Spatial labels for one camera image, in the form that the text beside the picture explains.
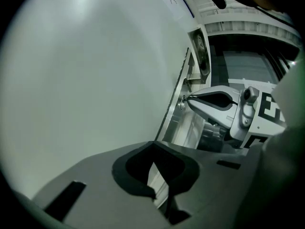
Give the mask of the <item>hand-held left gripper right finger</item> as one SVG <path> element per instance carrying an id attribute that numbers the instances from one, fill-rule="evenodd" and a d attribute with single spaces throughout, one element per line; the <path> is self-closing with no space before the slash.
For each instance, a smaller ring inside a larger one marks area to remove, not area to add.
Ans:
<path id="1" fill-rule="evenodd" d="M 248 188 L 247 157 L 154 142 L 171 175 L 166 213 L 155 229 L 236 229 Z"/>

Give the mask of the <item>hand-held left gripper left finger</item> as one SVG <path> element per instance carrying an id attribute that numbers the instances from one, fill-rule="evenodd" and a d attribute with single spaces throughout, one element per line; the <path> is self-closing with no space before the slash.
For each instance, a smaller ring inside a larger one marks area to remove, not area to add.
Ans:
<path id="1" fill-rule="evenodd" d="M 165 229 L 168 220 L 151 198 L 133 196 L 122 190 L 112 176 L 112 165 L 142 143 L 93 155 L 49 181 L 33 198 L 46 208 L 72 181 L 86 185 L 65 217 L 64 223 L 77 229 Z"/>

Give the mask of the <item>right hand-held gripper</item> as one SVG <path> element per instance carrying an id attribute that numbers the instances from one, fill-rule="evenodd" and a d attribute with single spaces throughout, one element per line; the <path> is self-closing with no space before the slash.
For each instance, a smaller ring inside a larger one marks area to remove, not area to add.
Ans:
<path id="1" fill-rule="evenodd" d="M 207 103 L 195 97 L 203 94 L 224 94 L 232 102 L 225 108 Z M 249 149 L 264 143 L 269 137 L 283 132 L 285 118 L 271 95 L 270 89 L 259 90 L 252 86 L 241 92 L 225 85 L 207 87 L 191 93 L 189 107 L 205 120 L 230 129 L 229 135 L 236 142 L 236 149 Z"/>

